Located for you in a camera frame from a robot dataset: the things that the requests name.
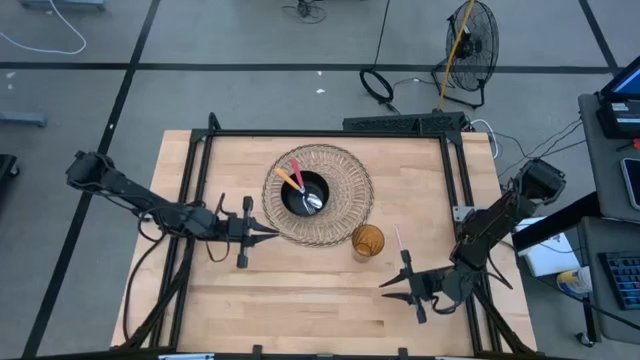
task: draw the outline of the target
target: white cable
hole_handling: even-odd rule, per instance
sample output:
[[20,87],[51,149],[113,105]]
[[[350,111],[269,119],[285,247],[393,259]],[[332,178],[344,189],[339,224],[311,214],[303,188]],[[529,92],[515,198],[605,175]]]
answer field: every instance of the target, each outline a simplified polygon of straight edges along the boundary
[[495,150],[494,154],[493,154],[493,158],[497,159],[498,158],[498,141],[496,140],[496,135],[493,133],[493,129],[491,128],[491,125],[489,125],[489,123],[486,122],[483,119],[473,120],[471,122],[471,125],[473,125],[474,123],[477,123],[477,122],[483,123],[489,129],[489,132],[491,133],[491,138],[493,139],[493,149]]
[[76,30],[73,26],[71,26],[71,24],[69,24],[69,22],[67,21],[67,19],[65,19],[62,14],[60,14],[60,12],[58,11],[58,8],[53,4],[53,0],[49,0],[49,3],[51,4],[51,7],[53,7],[53,10],[56,12],[56,14],[58,14],[58,17],[60,18],[60,20],[62,20],[65,24],[67,24],[67,26],[73,30],[74,33],[76,33],[76,35],[78,35],[78,37],[82,40],[82,47],[76,51],[61,51],[61,50],[47,50],[47,49],[38,49],[38,48],[32,48],[29,46],[25,46],[22,44],[19,44],[13,40],[11,40],[7,35],[5,35],[3,32],[0,32],[0,36],[2,36],[3,38],[7,39],[7,41],[9,41],[10,43],[12,43],[13,45],[25,49],[25,50],[31,50],[31,51],[35,51],[35,52],[41,52],[41,53],[47,53],[47,54],[61,54],[61,55],[76,55],[82,52],[82,50],[84,50],[84,48],[87,47],[87,40],[84,39],[84,37],[82,36],[82,34],[80,34],[78,32],[78,30]]

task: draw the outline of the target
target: desk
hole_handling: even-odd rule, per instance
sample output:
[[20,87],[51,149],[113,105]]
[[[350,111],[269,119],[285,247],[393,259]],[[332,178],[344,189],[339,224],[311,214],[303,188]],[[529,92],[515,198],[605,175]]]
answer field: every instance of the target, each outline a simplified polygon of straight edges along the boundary
[[[151,189],[167,199],[178,198],[190,136],[190,131],[164,134]],[[475,203],[488,206],[500,197],[488,138],[486,134],[463,134],[463,140]],[[419,325],[412,307],[382,298],[383,291],[378,289],[402,267],[393,224],[400,226],[414,269],[450,264],[454,234],[438,140],[214,137],[204,201],[213,207],[224,191],[226,210],[241,212],[242,197],[250,195],[255,202],[254,216],[268,225],[260,205],[266,172],[283,153],[309,143],[342,147],[364,164],[375,190],[368,223],[383,231],[387,239],[384,250],[361,264],[352,259],[348,242],[312,249],[276,238],[250,249],[249,268],[241,270],[235,267],[237,247],[232,246],[225,262],[214,264],[205,244],[197,242],[178,351],[250,353],[254,344],[260,344],[265,353],[280,354],[394,355],[399,347],[406,347],[410,355],[472,355],[464,306],[449,316],[437,315],[429,308],[427,324]],[[458,179],[458,166],[452,167]],[[190,194],[196,178],[192,177]],[[461,198],[462,191],[456,193]],[[148,224],[145,232],[155,236],[154,228]],[[150,246],[139,237],[132,264]],[[129,331],[140,324],[157,300],[167,246],[165,240],[151,253],[134,280]],[[217,257],[224,253],[223,243],[211,247]],[[506,246],[497,246],[492,257],[514,287],[510,291],[491,280],[494,303],[522,341],[535,349],[514,254]],[[406,284],[398,284],[384,292],[406,289]],[[477,308],[482,321],[484,314]],[[172,314],[170,306],[160,344],[168,341]],[[481,326],[481,335],[484,349],[489,349],[485,326]],[[112,343],[123,340],[121,308]]]
[[624,158],[640,159],[640,152],[633,148],[617,152],[617,148],[630,140],[612,140],[604,136],[596,117],[596,110],[600,104],[595,95],[580,95],[578,104],[596,191],[514,234],[513,241],[518,250],[526,249],[537,244],[540,239],[548,239],[572,228],[586,216],[640,222],[640,211],[629,203],[620,165]]
[[[603,220],[587,217],[578,226],[580,246],[584,247],[588,259],[593,285],[593,302],[598,307],[627,319],[633,323],[640,323],[640,312],[634,310],[620,310],[611,285],[604,272],[598,253],[617,251],[640,252],[638,241],[640,225],[620,223],[613,220]],[[609,339],[640,344],[640,333],[620,323],[617,320],[596,313],[598,328]]]

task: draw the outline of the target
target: keyboard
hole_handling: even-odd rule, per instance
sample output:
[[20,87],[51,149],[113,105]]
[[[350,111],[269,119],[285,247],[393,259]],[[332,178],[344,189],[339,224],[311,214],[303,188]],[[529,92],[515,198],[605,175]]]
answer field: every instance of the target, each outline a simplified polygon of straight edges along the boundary
[[599,253],[598,257],[620,309],[640,309],[640,252]]

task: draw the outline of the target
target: woven basket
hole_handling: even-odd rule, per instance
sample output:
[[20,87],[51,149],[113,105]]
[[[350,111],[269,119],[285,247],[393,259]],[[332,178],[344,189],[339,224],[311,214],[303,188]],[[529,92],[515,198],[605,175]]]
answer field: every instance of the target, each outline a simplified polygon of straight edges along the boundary
[[[300,171],[317,173],[329,186],[329,198],[316,215],[295,215],[282,203],[284,180],[274,170],[281,168],[292,174],[293,156]],[[271,225],[285,239],[304,246],[333,246],[347,240],[366,222],[373,207],[373,185],[362,163],[348,151],[332,145],[304,145],[282,155],[271,166],[262,188],[262,206]]]

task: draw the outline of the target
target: wheel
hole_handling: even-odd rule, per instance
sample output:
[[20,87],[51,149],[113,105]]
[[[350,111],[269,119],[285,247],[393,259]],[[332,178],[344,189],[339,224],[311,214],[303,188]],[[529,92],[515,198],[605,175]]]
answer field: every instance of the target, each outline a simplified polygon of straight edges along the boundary
[[591,341],[589,339],[589,336],[587,336],[587,334],[585,333],[578,333],[576,334],[576,340],[578,340],[578,342],[588,348],[592,348],[593,345],[595,345],[595,342]]
[[13,165],[13,167],[11,168],[11,171],[9,171],[9,177],[10,178],[16,178],[18,175],[20,175],[20,168],[18,167],[18,165]]

